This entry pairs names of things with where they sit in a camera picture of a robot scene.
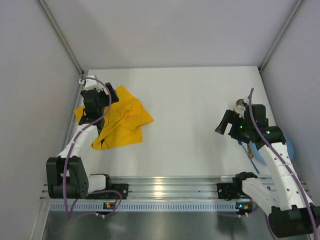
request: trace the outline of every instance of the yellow cloth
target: yellow cloth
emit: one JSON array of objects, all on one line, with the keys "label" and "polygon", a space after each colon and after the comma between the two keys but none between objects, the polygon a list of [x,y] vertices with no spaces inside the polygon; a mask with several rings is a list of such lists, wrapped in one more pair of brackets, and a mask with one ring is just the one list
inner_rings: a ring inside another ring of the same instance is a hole
[{"label": "yellow cloth", "polygon": [[[92,144],[94,149],[105,150],[140,143],[143,141],[141,125],[149,124],[154,120],[140,101],[125,87],[118,87],[116,93],[119,102],[113,103],[109,113],[104,117],[103,129]],[[78,122],[83,115],[83,109],[84,106],[74,111]]]}]

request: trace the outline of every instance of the white table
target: white table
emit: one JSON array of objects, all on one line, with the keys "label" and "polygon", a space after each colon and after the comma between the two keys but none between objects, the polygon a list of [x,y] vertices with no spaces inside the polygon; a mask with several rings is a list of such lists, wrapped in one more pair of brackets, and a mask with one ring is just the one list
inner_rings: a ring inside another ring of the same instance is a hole
[{"label": "white table", "polygon": [[[141,143],[91,149],[87,158],[95,173],[125,177],[255,173],[229,130],[220,135],[215,128],[251,87],[253,103],[264,104],[269,124],[275,124],[257,67],[106,69],[90,70],[88,75],[114,88],[123,85],[154,119],[142,127]],[[260,174],[269,174],[265,165],[253,161]]]}]

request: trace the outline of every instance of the white wall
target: white wall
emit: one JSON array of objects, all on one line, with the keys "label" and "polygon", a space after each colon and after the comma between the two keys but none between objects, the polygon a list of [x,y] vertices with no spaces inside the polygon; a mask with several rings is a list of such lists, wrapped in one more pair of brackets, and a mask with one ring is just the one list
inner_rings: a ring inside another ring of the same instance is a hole
[{"label": "white wall", "polygon": [[302,6],[264,71],[275,113],[294,143],[293,160],[320,204],[320,1]]},{"label": "white wall", "polygon": [[47,0],[86,70],[258,66],[295,0]]},{"label": "white wall", "polygon": [[0,3],[0,238],[27,239],[78,73],[35,0]]}]

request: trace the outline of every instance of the blue bowl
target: blue bowl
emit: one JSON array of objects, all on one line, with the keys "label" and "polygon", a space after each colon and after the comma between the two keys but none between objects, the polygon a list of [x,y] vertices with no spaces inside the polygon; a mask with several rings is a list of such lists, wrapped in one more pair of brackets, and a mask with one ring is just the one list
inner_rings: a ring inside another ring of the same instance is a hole
[{"label": "blue bowl", "polygon": [[[292,160],[295,155],[294,146],[292,145],[289,138],[287,138],[286,136],[284,136],[284,138],[286,140],[286,147],[287,147],[289,158],[290,158],[290,160]],[[264,158],[260,155],[259,151],[257,150],[256,145],[252,142],[250,142],[249,145],[250,145],[251,152],[252,152],[253,156],[255,156],[261,163],[266,164],[266,161],[264,160]]]}]

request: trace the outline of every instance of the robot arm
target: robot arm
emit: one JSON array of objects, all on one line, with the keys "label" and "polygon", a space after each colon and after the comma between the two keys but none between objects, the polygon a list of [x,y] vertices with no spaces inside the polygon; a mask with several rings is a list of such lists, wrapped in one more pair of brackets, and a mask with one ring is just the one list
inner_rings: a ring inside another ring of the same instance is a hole
[{"label": "robot arm", "polygon": [[[48,194],[53,199],[63,198],[64,164],[70,150],[66,172],[66,195],[68,199],[83,199],[88,193],[108,189],[111,186],[108,175],[95,174],[88,168],[88,164],[83,163],[89,148],[99,136],[105,123],[103,118],[95,124],[92,124],[92,122],[103,116],[110,98],[96,80],[81,79],[79,83],[84,85],[84,89],[81,91],[84,110],[79,125],[65,149],[57,157],[50,157],[46,162]],[[118,102],[119,98],[111,84],[107,83],[105,86],[111,93],[111,103]]]},{"label": "robot arm", "polygon": [[239,195],[249,196],[259,205],[267,214],[270,227],[278,238],[311,234],[311,219],[302,194],[306,195],[317,227],[320,224],[320,207],[314,206],[304,189],[302,188],[302,193],[295,182],[293,175],[298,179],[297,173],[289,159],[281,129],[278,126],[269,126],[264,105],[252,105],[255,123],[271,146],[282,156],[284,163],[265,145],[251,121],[249,106],[244,104],[244,107],[244,112],[240,114],[227,110],[215,131],[224,134],[227,125],[232,124],[229,132],[231,138],[245,143],[255,143],[269,168],[277,196],[263,186],[252,172],[241,172],[232,179],[235,191]]}]

